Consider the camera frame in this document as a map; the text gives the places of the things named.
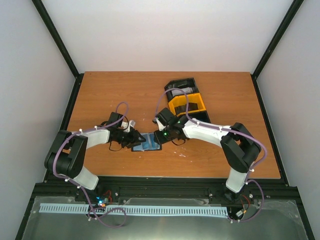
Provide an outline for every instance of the cable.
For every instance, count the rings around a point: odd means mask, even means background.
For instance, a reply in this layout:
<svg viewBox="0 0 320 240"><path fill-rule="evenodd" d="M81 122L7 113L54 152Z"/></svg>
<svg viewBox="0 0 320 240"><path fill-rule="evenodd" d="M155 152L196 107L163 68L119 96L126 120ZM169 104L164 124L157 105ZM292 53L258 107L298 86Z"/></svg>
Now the cable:
<svg viewBox="0 0 320 240"><path fill-rule="evenodd" d="M242 201L242 199L241 199L241 198L240 198L240 201L241 201L241 205L242 205L243 210L245 210L244 201Z"/></svg>
<svg viewBox="0 0 320 240"><path fill-rule="evenodd" d="M111 144L112 144L112 141L110 142L110 145L109 145L109 150L111 152L119 152L122 149L122 147L120 147L120 149L118 149L118 150L113 150L113 149L111 149Z"/></svg>
<svg viewBox="0 0 320 240"><path fill-rule="evenodd" d="M254 141L255 143L259 144L259 145L261 146L261 148L263 149L263 156L262 156L262 158L260 158L258 161L256 161L254 164L252 164L252 165L250 166L250 168L249 168L249 173L246 175L246 178L245 178L245 180L244 180L244 182L245 182L246 184L253 182L253 183L255 183L255 184L258 186L258 188L259 188L259 190L260 190L260 192L261 192L262 201L261 201L261 206L260 206L259 210L255 213L255 215L253 215L252 217L249 217L249 218L246 219L246 220L242 220L242 221L240 221L240 222L244 223L244 222L248 222L248 221L254 219L254 218L260 213L260 211L261 211L261 209L262 209L262 207L263 207L264 201L265 201L265 197L264 197L264 192L263 192L262 188L260 187L260 185L258 184L258 182L255 181L254 179L248 180L248 178L249 178L250 172L253 172L254 167L256 167L258 164L262 163L262 162L266 159L267 154L268 154L267 148L266 148L260 141L258 141L257 139L255 139L254 137L249 136L249 135L247 135L247 134L245 134L245 133L242 133L242 132L240 132L240 131L235 131L235 130L232 130L232 129L224 128L223 126L220 126L220 125L214 125L214 124L210 124L210 123L205 124L205 123L197 122L197 121L191 119L191 117L190 117L189 114L188 114L188 109L189 109L189 98L188 98L188 95L187 95L182 89L180 89L180 88L174 87L174 88L170 88L170 89L164 91L164 93L160 96L160 98L159 98L159 100L158 100L158 102L157 102L157 104L156 104L154 116L156 116L156 115L158 114L158 108L159 108L159 105L160 105L160 102L161 102L161 99L163 98L163 96L164 96L167 92L170 92L170 91L172 91L172 90L178 90L178 91L180 91L181 93L184 94L184 96L185 96L185 98L186 98L185 115L186 115L186 117L188 118L188 120L191 121L192 123L197 124L197 125L199 125L199 126L203 126L203 127L207 127L207 128L219 130L219 131L225 131L225 132L229 132L229 133L241 135L241 136L243 136L243 137L245 137L245 138L247 138L247 139L250 139L250 140Z"/></svg>
<svg viewBox="0 0 320 240"><path fill-rule="evenodd" d="M248 208L250 207L250 201L249 201L249 199L248 199L245 195L241 195L241 197L244 197L245 200L248 202L248 207L246 208L246 210L248 210Z"/></svg>
<svg viewBox="0 0 320 240"><path fill-rule="evenodd" d="M116 111L118 110L118 107L119 107L121 104L125 104L125 105L126 105L126 110L125 110L125 113L123 114L123 116L120 117L117 121L115 121L115 122L113 122L113 123L111 123L111 124L108 124L108 125L106 125L106 126L94 127L94 128L87 129L87 130L85 130L85 131L82 131L82 130L76 131L76 132L72 133L69 137L67 137L67 138L64 140L64 142L62 143L62 145L60 146L60 148L58 149L58 151L57 151L57 153L56 153L56 155L55 155L55 157L54 157L53 165L52 165L52 171L53 171L53 175L54 175L54 176L56 176L57 178L60 178L60 179L66 179L66 180L68 180L70 183L72 183L72 184L76 185L77 187L80 187L80 188L81 188L81 190L83 191L83 193L84 193L84 195L85 195L85 197L86 197L87 202L89 203L90 211L93 213L93 215L96 217L96 219L99 220L100 223L102 223L104 226L106 226L106 227L108 227L108 228L119 228L119 227L123 226L123 225L125 224L126 220L127 220L126 211L125 211L123 208L115 207L115 208L109 210L108 212L106 212L105 214L103 214L102 216L100 216L100 217L97 216L97 214L96 214L96 212L95 212L95 210L94 210L94 207L93 207L92 204L91 204L91 201L90 201L90 198L89 198L89 196L88 196L88 193L87 193L86 189L85 189L83 186L79 185L77 182L75 182L73 179L69 178L68 176L65 176L65 175L62 175L62 174L58 174L58 173L57 173L57 161L58 161L58 158L59 158L61 152L63 151L64 147L66 146L66 144L67 144L74 136L76 136L76 135L78 135L78 134L81 134L81 133L90 133L90 132L93 132L93 131L96 131L96 130L106 129L106 128L111 127L111 126L119 123L120 121L122 121L122 120L126 117L126 115L128 114L129 105L128 105L127 102L122 101L122 102L120 102L120 103L116 106ZM121 224L118 225L118 226L111 226L111 225L105 224L104 222L102 222L102 221L100 220L101 217L103 217L103 216L105 216L105 215L107 215L107 214L109 214L109 213L111 213L111 212L113 212L113 211L115 211L115 210L120 210L120 211L123 212L123 214L124 214L124 221L123 221L123 223L121 223Z"/></svg>
<svg viewBox="0 0 320 240"><path fill-rule="evenodd" d="M191 119L191 117L190 117L189 114L188 114L188 109L189 109L189 98L188 98L188 95L187 95L182 89L180 89L180 88L174 87L174 88L170 88L170 89L164 91L164 93L160 96L160 98L159 98L159 100L158 100L158 102L157 102L157 104L156 104L156 107L155 107L155 115L154 115L154 116L156 116L156 115L158 114L158 108L159 108L159 105L160 105L160 102L161 102L161 99L163 98L163 96L164 96L167 92L170 92L170 91L172 91L172 90L178 90L178 91L180 91L181 93L183 93L183 94L185 95L185 98L186 98L185 115L186 115L186 117L188 118L188 120L191 121L192 123L197 124L197 125L199 125L199 126L206 127L206 128L211 128L211 129L215 129L215 130L219 130L219 131L225 131L225 132L229 132L229 133L233 133L233 134L238 134L238 135L241 135L241 136L243 136L243 137L245 137L245 138L247 138L247 139L250 139L250 140L254 141L255 143L257 143L257 144L259 144L259 145L261 146L261 148L263 149L263 152L264 152L264 153L263 153L263 156L262 156L262 158L260 158L258 161L256 161L255 163L253 163L253 164L250 166L250 168L249 168L249 171L250 171L250 172L253 172L253 171L254 171L253 169L254 169L258 164L262 163L262 161L264 161L264 160L266 159L267 154L268 154L267 148L266 148L260 141L258 141L257 139L255 139L254 137L249 136L249 135L247 135L247 134L245 134L245 133L242 133L242 132L240 132L240 131L235 131L235 130L232 130L232 129L229 129L229 128L224 128L223 126L220 126L220 125L214 125L214 124L211 124L211 123L205 124L205 123L197 122L197 121ZM246 176L246 178L245 178L245 182L248 180L249 175L250 175L250 173L247 174L247 176Z"/></svg>
<svg viewBox="0 0 320 240"><path fill-rule="evenodd" d="M259 185L259 183L258 183L256 180L254 180L254 179L248 180L247 183L248 183L248 184L249 184L249 183L255 183L255 184L257 185L257 187L259 188L260 193L261 193L261 205L260 205L258 211L256 211L256 213L255 213L253 216L251 216L251 217L249 217L249 218L247 218L247 219L245 219L245 220L238 220L238 223L245 223L245 222L248 222L248 221L254 219L254 218L261 212L261 210L262 210L262 208L263 208L263 206L264 206L264 202L265 202L264 192L262 191L262 188L261 188L261 186ZM231 221L231 223L233 222L233 219L231 219L229 216L228 216L227 218Z"/></svg>
<svg viewBox="0 0 320 240"><path fill-rule="evenodd" d="M183 139L183 143L180 143L180 144L175 143L174 140L171 140L171 142L172 142L174 145L176 145L176 146L181 146L181 145L183 145L183 144L186 143L186 140Z"/></svg>

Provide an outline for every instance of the wooden tabletop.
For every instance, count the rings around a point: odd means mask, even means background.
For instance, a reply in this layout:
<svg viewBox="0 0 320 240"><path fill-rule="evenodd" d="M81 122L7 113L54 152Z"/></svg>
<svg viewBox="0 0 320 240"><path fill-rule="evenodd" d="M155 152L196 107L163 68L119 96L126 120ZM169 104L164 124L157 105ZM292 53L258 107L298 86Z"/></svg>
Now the wooden tabletop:
<svg viewBox="0 0 320 240"><path fill-rule="evenodd" d="M254 178L280 178L267 129L249 72L86 72L70 119L69 131L88 129L108 120L117 104L127 101L127 118L140 133L157 129L152 123L164 86L171 80L194 77L213 124L242 123L265 144L266 160L256 167ZM160 110L168 106L162 99ZM119 149L117 143L112 149ZM227 178L230 167L223 150L190 139L181 146L171 142L160 151L114 152L109 144L87 149L84 165L99 176Z"/></svg>

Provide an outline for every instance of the white backdrop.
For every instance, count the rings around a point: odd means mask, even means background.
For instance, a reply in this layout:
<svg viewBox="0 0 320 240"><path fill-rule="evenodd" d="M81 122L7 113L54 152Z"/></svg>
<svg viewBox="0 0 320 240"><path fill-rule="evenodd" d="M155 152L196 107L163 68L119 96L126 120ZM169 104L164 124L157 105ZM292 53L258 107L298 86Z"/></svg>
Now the white backdrop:
<svg viewBox="0 0 320 240"><path fill-rule="evenodd" d="M15 239L74 85L31 0L0 7L0 239Z"/></svg>
<svg viewBox="0 0 320 240"><path fill-rule="evenodd" d="M257 82L285 172L320 239L320 1L304 1Z"/></svg>
<svg viewBox="0 0 320 240"><path fill-rule="evenodd" d="M43 2L80 72L253 72L292 0Z"/></svg>

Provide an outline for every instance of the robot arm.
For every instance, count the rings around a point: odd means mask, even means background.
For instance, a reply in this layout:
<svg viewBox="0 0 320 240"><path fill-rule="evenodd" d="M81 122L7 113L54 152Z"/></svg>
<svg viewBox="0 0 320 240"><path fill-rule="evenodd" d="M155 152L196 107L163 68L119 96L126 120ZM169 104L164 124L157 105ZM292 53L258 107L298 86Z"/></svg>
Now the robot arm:
<svg viewBox="0 0 320 240"><path fill-rule="evenodd" d="M154 132L155 141L164 144L174 139L199 139L222 148L230 165L226 187L233 193L239 193L245 184L250 166L257 159L261 147L243 136L210 127L219 128L220 125L194 120L197 123L188 120L185 115L182 117L174 116L169 109L164 108L156 116L159 130ZM223 128L251 136L241 123L223 126Z"/></svg>
<svg viewBox="0 0 320 240"><path fill-rule="evenodd" d="M109 121L103 122L102 125L115 122L121 117L121 114L112 112ZM121 144L122 148L131 148L145 142L146 139L134 129L134 125L135 122L132 120L129 122L122 121L112 127L77 134L64 147L64 150L69 152L63 151L60 153L56 162L56 172L73 179L86 189L94 190L99 178L84 167L86 149L96 145L110 143L111 141ZM49 171L53 172L53 163L56 154L63 142L71 134L72 132L70 131L60 130L56 135L44 162L45 168Z"/></svg>

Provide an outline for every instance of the black metal frame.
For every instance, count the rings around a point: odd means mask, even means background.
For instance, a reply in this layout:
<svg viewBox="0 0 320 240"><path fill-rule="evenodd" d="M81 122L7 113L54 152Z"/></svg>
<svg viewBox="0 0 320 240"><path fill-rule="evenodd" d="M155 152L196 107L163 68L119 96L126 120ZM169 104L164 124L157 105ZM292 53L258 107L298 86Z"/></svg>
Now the black metal frame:
<svg viewBox="0 0 320 240"><path fill-rule="evenodd" d="M284 19L282 20L265 53L263 54L260 62L251 75L251 78L281 176L280 179L259 179L258 182L261 185L266 197L273 200L296 201L307 236L310 240L312 240L315 238L311 230L302 200L300 198L299 191L296 187L289 186L286 172L281 161L278 147L257 83L258 76L262 72L268 59L281 40L281 37L285 33L303 1L304 0L294 0L292 2ZM66 130L84 74L79 74L42 1L32 0L32 2L38 10L43 22L47 26L52 38L54 39L67 65L69 66L72 74L75 77L72 93L60 126L61 130ZM102 183L102 185L105 185L108 187L108 189L111 189L113 192L112 199L118 201L119 203L129 198L188 198L208 199L210 203L222 204L223 206L227 207L241 206L239 202L230 203L221 198L210 197L210 193L214 193L217 189L221 189L221 186L224 186L225 182L225 178L99 177L99 183ZM259 199L261 197L259 189L254 184L248 185L246 191L252 193L254 195L254 199ZM64 182L63 180L58 179L51 173L47 172L44 178L44 182L37 183L34 187L29 204L25 211L25 215L20 225L20 229L16 236L16 240L22 239L36 196L73 196L79 201L86 200L82 192L79 192L79 190L74 185Z"/></svg>

